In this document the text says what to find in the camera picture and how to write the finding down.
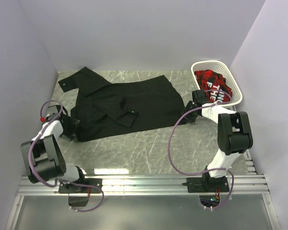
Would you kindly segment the black long sleeve shirt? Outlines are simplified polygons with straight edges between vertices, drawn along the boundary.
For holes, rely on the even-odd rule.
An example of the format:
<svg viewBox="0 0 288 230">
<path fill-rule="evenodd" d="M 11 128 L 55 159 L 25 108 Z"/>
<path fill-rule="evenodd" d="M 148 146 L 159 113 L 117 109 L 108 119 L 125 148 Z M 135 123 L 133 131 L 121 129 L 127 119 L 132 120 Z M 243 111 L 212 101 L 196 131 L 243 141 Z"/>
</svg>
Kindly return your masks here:
<svg viewBox="0 0 288 230">
<path fill-rule="evenodd" d="M 180 94 L 164 76 L 111 83 L 82 68 L 59 81 L 64 92 L 78 90 L 71 117 L 80 121 L 79 142 L 175 125 L 185 108 Z"/>
</svg>

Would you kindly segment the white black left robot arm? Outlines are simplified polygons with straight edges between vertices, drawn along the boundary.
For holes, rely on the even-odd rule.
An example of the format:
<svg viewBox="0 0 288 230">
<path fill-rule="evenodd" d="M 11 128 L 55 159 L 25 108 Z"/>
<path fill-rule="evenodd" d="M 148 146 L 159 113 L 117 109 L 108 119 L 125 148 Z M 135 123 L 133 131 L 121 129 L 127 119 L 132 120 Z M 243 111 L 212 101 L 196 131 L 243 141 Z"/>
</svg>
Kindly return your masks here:
<svg viewBox="0 0 288 230">
<path fill-rule="evenodd" d="M 84 173 L 80 167 L 66 164 L 58 145 L 59 138 L 68 141 L 75 139 L 80 121 L 64 114 L 51 121 L 54 117 L 41 118 L 41 131 L 20 146 L 27 177 L 33 184 L 59 179 L 70 183 L 71 189 L 81 193 L 87 187 Z"/>
</svg>

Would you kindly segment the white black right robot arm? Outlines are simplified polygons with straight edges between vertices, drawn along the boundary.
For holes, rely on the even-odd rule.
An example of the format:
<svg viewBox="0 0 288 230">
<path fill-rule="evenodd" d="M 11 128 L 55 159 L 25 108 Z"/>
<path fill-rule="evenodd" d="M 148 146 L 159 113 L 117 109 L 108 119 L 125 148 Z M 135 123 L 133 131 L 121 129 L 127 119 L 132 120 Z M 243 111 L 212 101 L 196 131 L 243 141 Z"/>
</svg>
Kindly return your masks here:
<svg viewBox="0 0 288 230">
<path fill-rule="evenodd" d="M 205 167 L 209 172 L 203 173 L 201 178 L 189 177 L 183 185 L 188 187 L 189 193 L 228 192 L 228 169 L 237 157 L 253 146 L 248 114 L 215 105 L 191 112 L 184 120 L 193 123 L 199 115 L 217 124 L 218 150 L 211 163 Z"/>
</svg>

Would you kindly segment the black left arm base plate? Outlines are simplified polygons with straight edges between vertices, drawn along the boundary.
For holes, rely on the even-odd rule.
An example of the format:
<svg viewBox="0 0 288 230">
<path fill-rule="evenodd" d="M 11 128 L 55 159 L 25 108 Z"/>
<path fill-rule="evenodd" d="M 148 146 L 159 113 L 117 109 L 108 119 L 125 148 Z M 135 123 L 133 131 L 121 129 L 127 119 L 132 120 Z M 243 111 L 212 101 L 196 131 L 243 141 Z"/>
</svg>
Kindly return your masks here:
<svg viewBox="0 0 288 230">
<path fill-rule="evenodd" d="M 60 183 L 58 193 L 68 195 L 68 204 L 71 207 L 85 207 L 91 195 L 101 194 L 102 179 L 89 178 L 84 184 L 85 186 Z"/>
</svg>

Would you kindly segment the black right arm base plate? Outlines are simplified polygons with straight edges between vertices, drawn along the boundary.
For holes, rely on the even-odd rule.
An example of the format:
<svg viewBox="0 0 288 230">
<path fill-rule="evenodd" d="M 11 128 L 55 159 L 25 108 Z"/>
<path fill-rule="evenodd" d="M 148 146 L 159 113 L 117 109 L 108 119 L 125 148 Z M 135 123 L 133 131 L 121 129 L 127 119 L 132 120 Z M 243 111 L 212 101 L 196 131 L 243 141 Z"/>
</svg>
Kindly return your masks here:
<svg viewBox="0 0 288 230">
<path fill-rule="evenodd" d="M 220 193 L 229 192 L 229 183 L 225 176 L 212 178 L 204 174 L 201 178 L 189 177 L 182 184 L 187 186 L 188 193 L 204 193 L 199 195 L 200 203 L 204 207 L 215 208 L 221 203 Z"/>
</svg>

